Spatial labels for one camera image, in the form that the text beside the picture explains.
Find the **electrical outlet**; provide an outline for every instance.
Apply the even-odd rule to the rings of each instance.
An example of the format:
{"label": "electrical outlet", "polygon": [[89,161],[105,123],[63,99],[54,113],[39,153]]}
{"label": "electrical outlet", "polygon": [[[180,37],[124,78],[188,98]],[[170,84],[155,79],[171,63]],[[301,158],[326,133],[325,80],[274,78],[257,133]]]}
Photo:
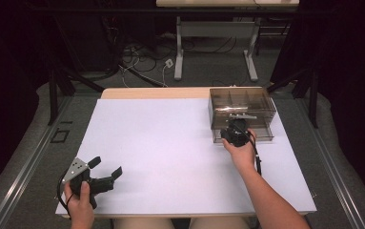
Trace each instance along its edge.
{"label": "electrical outlet", "polygon": [[173,66],[173,62],[172,62],[172,60],[171,60],[171,59],[168,59],[167,61],[165,61],[165,65],[166,65],[168,68],[172,67],[172,66]]}

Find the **forearm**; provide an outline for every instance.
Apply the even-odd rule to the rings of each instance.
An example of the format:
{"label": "forearm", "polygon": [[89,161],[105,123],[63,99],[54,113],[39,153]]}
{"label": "forearm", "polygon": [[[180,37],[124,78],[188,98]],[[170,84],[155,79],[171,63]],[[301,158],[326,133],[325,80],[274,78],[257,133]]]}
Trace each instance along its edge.
{"label": "forearm", "polygon": [[240,172],[240,175],[262,228],[309,228],[304,218],[255,169]]}

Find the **black curtain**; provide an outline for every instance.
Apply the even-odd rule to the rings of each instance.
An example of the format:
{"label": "black curtain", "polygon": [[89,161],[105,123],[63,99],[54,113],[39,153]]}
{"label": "black curtain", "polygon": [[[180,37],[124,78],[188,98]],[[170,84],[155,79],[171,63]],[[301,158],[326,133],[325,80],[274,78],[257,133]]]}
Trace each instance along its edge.
{"label": "black curtain", "polygon": [[0,174],[28,129],[46,69],[15,1],[0,1]]}
{"label": "black curtain", "polygon": [[294,20],[271,81],[302,69],[318,72],[318,91],[332,104],[340,147],[365,184],[365,1],[301,0],[299,10],[335,13]]}

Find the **white desk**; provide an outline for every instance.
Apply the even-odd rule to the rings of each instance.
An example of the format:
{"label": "white desk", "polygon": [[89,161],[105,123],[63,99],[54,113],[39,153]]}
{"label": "white desk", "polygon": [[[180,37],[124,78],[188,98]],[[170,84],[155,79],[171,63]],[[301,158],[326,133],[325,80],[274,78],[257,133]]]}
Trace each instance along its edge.
{"label": "white desk", "polygon": [[[298,6],[299,0],[157,0],[157,7],[168,8],[273,8],[280,10],[293,10]],[[258,77],[253,64],[253,48],[257,38],[260,18],[254,22],[182,22],[176,18],[176,61],[174,79],[182,79],[182,37],[207,36],[207,37],[250,37],[250,45],[244,51],[248,72],[252,81]]]}
{"label": "white desk", "polygon": [[[213,144],[208,96],[209,88],[104,91],[77,155],[101,156],[92,177],[123,168],[114,190],[95,197],[98,218],[254,215],[229,153]],[[316,211],[278,114],[272,131],[273,142],[257,144],[263,177],[301,214]],[[56,214],[67,213],[59,205]]]}

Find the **white tabletop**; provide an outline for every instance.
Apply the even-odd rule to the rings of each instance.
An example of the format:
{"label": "white tabletop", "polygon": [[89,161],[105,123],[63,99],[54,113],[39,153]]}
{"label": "white tabletop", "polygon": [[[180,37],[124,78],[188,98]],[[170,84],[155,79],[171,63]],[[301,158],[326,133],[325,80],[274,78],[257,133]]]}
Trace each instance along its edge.
{"label": "white tabletop", "polygon": [[[92,177],[122,166],[114,190],[95,197],[95,215],[254,215],[229,153],[213,144],[207,98],[99,99],[78,157],[101,156]],[[316,211],[279,114],[275,138],[257,144],[263,177],[300,213]],[[56,214],[67,213],[61,205]]]}
{"label": "white tabletop", "polygon": [[299,0],[156,0],[158,7],[292,7]]}

